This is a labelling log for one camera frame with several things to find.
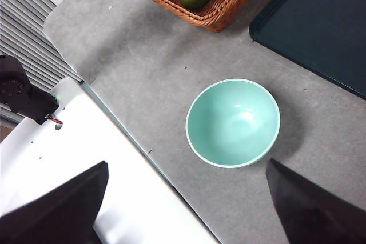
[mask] table surface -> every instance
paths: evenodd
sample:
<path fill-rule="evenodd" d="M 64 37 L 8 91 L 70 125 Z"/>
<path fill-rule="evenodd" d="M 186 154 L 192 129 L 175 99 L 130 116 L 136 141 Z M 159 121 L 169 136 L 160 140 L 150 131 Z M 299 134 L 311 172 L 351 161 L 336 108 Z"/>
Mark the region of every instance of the table surface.
<path fill-rule="evenodd" d="M 78 82 L 64 78 L 51 93 L 61 129 L 24 118 L 0 143 L 0 216 L 106 161 L 109 179 L 94 224 L 103 244 L 217 243 Z"/>
<path fill-rule="evenodd" d="M 44 31 L 222 243 L 286 243 L 265 177 L 275 158 L 366 209 L 366 101 L 252 42 L 269 0 L 250 0 L 222 32 L 151 0 L 64 0 Z M 223 169 L 200 160 L 185 118 L 201 90 L 227 78 L 266 87 L 281 113 L 268 155 Z"/>

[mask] bowl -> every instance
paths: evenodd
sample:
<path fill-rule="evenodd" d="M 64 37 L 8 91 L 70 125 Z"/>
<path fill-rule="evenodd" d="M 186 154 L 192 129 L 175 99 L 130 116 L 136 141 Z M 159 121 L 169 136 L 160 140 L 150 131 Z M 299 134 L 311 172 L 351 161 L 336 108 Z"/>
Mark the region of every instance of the bowl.
<path fill-rule="evenodd" d="M 192 150 L 205 162 L 224 168 L 244 167 L 261 159 L 274 144 L 280 111 L 261 85 L 227 79 L 197 96 L 185 129 Z"/>

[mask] tray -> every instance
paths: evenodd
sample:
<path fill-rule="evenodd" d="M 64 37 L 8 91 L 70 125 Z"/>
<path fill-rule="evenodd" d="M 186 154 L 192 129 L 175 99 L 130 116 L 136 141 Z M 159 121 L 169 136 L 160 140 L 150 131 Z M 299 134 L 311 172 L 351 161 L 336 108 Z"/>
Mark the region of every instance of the tray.
<path fill-rule="evenodd" d="M 254 41 L 366 99 L 366 0 L 271 0 Z"/>

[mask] screw hole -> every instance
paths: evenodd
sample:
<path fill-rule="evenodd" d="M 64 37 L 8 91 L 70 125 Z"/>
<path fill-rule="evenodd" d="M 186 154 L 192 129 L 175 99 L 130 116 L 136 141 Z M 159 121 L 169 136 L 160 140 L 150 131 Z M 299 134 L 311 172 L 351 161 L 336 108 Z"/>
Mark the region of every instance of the screw hole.
<path fill-rule="evenodd" d="M 61 129 L 61 128 L 62 128 L 62 125 L 63 125 L 63 124 L 59 124 L 59 123 L 58 123 L 58 124 L 56 124 L 56 126 L 55 126 L 55 130 L 57 130 L 57 131 L 58 131 L 59 129 Z"/>

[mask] bowl rim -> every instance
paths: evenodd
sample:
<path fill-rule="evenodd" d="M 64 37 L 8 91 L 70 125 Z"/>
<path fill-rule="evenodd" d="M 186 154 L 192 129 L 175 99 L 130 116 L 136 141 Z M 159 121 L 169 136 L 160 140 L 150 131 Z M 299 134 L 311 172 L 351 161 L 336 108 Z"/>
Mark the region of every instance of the bowl rim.
<path fill-rule="evenodd" d="M 255 86 L 259 87 L 261 90 L 265 91 L 265 93 L 267 93 L 270 97 L 270 99 L 272 100 L 272 102 L 274 103 L 274 106 L 275 106 L 275 109 L 276 109 L 276 114 L 277 114 L 277 121 L 278 121 L 278 124 L 277 124 L 277 129 L 276 129 L 276 132 L 272 138 L 272 141 L 269 143 L 269 145 L 267 146 L 267 148 L 265 150 L 263 150 L 263 152 L 258 155 L 256 158 L 253 158 L 251 159 L 250 161 L 246 161 L 244 163 L 241 163 L 241 164 L 236 164 L 236 165 L 222 165 L 222 164 L 218 164 L 218 163 L 214 163 L 206 158 L 204 158 L 193 146 L 193 144 L 191 143 L 190 141 L 190 138 L 189 138 L 189 133 L 188 133 L 188 118 L 189 118 L 189 115 L 190 115 L 190 112 L 192 110 L 192 107 L 194 106 L 194 104 L 196 103 L 196 101 L 203 95 L 203 93 L 205 93 L 207 90 L 221 84 L 221 83 L 224 83 L 224 82 L 233 82 L 233 81 L 243 81 L 243 82 L 247 82 L 247 83 L 251 83 L 251 84 L 254 84 Z M 276 139 L 277 139 L 277 136 L 279 134 L 279 131 L 280 131 L 280 125 L 281 125 L 281 117 L 280 117 L 280 109 L 279 109 L 279 106 L 275 100 L 275 98 L 273 97 L 273 95 L 263 86 L 261 86 L 260 84 L 254 82 L 254 81 L 251 81 L 251 80 L 248 80 L 248 79 L 242 79 L 242 78 L 229 78 L 229 79 L 225 79 L 225 80 L 222 80 L 222 81 L 218 81 L 214 84 L 211 84 L 210 86 L 208 86 L 207 88 L 205 88 L 202 92 L 199 93 L 199 95 L 194 99 L 194 101 L 192 102 L 191 106 L 189 107 L 189 110 L 188 110 L 188 113 L 187 113 L 187 116 L 186 116 L 186 120 L 185 120 L 185 134 L 186 134 L 186 137 L 187 137 L 187 140 L 188 140 L 188 143 L 189 143 L 189 146 L 190 148 L 194 151 L 194 153 L 199 157 L 201 158 L 203 161 L 205 161 L 206 163 L 208 164 L 211 164 L 213 166 L 216 166 L 216 167 L 220 167 L 220 168 L 239 168 L 239 167 L 245 167 L 245 166 L 249 166 L 251 164 L 254 164 L 255 162 L 259 161 L 262 157 L 264 157 L 266 155 L 266 153 L 270 150 L 270 148 L 272 148 L 273 144 L 275 143 Z"/>

